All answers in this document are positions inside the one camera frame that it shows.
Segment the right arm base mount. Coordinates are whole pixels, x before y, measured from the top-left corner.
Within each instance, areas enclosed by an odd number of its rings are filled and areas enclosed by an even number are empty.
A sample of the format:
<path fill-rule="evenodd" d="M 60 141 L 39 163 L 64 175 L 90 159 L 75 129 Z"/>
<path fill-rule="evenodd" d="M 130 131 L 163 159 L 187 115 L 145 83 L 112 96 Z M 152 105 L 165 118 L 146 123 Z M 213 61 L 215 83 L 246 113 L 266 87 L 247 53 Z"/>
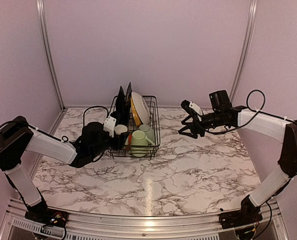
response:
<path fill-rule="evenodd" d="M 219 214 L 219 222 L 223 229 L 241 227 L 263 220 L 261 207 L 255 206 L 247 195 L 240 204 L 239 210 L 222 212 Z"/>

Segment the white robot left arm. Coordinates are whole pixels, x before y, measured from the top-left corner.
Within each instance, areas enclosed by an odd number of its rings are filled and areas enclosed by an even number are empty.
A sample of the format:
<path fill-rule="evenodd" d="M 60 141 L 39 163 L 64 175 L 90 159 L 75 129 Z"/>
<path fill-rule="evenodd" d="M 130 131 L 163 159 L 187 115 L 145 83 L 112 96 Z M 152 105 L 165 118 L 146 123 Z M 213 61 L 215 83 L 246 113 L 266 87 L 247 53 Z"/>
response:
<path fill-rule="evenodd" d="M 95 162 L 97 156 L 112 145 L 115 126 L 116 119 L 108 116 L 104 123 L 93 121 L 84 126 L 77 140 L 65 141 L 30 125 L 25 117 L 18 116 L 0 125 L 0 169 L 24 202 L 33 207 L 33 216 L 46 223 L 52 218 L 52 212 L 42 204 L 41 193 L 21 166 L 24 152 L 34 152 L 73 168 L 82 168 Z"/>

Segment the light green mug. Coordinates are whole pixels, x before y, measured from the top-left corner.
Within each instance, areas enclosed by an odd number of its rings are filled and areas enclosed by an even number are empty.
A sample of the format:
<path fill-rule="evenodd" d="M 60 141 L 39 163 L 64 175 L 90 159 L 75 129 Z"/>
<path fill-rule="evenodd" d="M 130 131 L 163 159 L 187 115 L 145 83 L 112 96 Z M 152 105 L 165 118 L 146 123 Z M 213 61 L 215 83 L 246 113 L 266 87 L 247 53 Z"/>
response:
<path fill-rule="evenodd" d="M 134 157 L 141 158 L 150 152 L 149 145 L 153 146 L 154 144 L 155 142 L 144 131 L 136 130 L 128 135 L 124 147 L 129 149 Z"/>

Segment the black square floral plate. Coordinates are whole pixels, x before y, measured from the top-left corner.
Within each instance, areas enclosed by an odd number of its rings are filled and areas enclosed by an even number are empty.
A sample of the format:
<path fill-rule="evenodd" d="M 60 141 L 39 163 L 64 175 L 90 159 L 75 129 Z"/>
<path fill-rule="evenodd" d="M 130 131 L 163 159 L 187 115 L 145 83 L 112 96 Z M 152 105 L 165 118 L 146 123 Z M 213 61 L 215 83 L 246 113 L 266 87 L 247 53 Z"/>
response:
<path fill-rule="evenodd" d="M 120 114 L 118 123 L 123 124 L 125 118 L 125 93 L 122 86 L 119 87 L 119 92 L 115 102 L 115 110 Z"/>

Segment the light green ceramic bowl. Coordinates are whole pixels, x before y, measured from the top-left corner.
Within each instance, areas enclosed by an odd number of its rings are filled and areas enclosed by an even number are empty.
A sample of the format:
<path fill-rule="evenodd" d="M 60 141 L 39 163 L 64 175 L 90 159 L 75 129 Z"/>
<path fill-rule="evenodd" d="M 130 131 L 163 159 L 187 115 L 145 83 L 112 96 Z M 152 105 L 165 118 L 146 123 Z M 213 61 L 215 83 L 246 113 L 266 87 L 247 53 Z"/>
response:
<path fill-rule="evenodd" d="M 149 139 L 151 139 L 153 142 L 155 142 L 155 134 L 154 134 L 154 130 L 151 126 L 147 125 L 147 124 L 141 124 L 138 127 L 138 130 L 143 131 Z"/>

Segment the brown grey metal-lined cup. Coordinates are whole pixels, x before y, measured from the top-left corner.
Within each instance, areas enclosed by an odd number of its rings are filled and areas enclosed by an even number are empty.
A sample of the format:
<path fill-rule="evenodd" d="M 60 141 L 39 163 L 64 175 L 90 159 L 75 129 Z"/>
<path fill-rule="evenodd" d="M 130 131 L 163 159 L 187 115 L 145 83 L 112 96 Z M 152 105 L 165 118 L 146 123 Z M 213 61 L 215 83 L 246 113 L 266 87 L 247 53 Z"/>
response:
<path fill-rule="evenodd" d="M 114 127 L 114 139 L 115 140 L 123 140 L 129 136 L 128 127 L 123 124 L 118 124 Z"/>

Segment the round brown rim floral plate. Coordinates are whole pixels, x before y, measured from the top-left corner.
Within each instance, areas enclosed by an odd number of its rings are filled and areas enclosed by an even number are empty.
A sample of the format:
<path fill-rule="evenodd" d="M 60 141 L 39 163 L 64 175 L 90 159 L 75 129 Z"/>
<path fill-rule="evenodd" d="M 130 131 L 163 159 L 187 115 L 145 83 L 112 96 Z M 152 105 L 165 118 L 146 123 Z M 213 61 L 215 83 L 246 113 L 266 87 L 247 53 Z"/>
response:
<path fill-rule="evenodd" d="M 150 122 L 150 110 L 144 97 L 135 91 L 131 93 L 131 97 L 141 123 L 148 125 Z"/>

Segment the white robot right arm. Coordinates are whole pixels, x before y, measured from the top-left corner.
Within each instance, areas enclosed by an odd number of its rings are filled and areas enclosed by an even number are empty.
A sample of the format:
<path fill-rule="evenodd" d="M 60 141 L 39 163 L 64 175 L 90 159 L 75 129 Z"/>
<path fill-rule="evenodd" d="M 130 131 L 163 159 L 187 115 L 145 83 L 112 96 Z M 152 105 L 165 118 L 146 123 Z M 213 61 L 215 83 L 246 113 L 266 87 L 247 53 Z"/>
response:
<path fill-rule="evenodd" d="M 217 127 L 225 127 L 225 132 L 247 129 L 274 139 L 282 145 L 277 166 L 264 181 L 247 197 L 245 205 L 236 213 L 236 220 L 247 224 L 256 215 L 254 207 L 283 191 L 297 176 L 297 120 L 277 117 L 260 110 L 251 111 L 245 106 L 231 107 L 223 111 L 202 114 L 191 107 L 186 108 L 188 116 L 181 121 L 183 127 L 179 134 L 194 139 L 204 137 L 206 133 L 221 135 L 215 132 Z"/>

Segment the white square floral plate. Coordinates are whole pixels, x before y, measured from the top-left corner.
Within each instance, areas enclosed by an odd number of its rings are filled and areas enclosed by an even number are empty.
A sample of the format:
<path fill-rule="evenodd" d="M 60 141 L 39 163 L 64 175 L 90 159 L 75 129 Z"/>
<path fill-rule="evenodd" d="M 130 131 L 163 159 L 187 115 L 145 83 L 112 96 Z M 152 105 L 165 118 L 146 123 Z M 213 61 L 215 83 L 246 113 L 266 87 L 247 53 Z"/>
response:
<path fill-rule="evenodd" d="M 132 96 L 132 83 L 129 82 L 127 86 L 126 96 L 125 96 L 125 117 L 124 123 L 129 124 L 130 119 L 130 109 L 131 109 L 131 96 Z"/>

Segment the yellow polka dot plate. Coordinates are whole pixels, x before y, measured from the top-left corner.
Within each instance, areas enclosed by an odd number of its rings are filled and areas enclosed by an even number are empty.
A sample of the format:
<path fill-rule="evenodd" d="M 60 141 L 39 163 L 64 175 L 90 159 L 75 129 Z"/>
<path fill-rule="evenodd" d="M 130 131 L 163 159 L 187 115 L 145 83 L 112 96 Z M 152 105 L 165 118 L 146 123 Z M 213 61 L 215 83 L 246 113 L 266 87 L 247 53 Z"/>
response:
<path fill-rule="evenodd" d="M 139 115 L 138 115 L 137 110 L 135 108 L 132 97 L 130 98 L 130 103 L 131 103 L 131 110 L 132 110 L 133 120 L 134 120 L 136 126 L 139 127 L 142 124 L 142 122 L 141 122 L 141 119 L 139 118 Z"/>

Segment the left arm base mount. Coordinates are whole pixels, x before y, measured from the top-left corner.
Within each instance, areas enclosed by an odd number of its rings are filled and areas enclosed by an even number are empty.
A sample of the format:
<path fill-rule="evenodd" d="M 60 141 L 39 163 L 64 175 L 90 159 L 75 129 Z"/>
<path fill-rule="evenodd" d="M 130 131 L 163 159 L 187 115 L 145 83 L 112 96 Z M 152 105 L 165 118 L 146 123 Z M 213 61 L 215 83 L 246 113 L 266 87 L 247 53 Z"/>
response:
<path fill-rule="evenodd" d="M 68 212 L 49 208 L 45 199 L 34 206 L 27 206 L 24 217 L 28 220 L 44 224 L 45 226 L 56 226 L 64 228 L 68 219 Z"/>

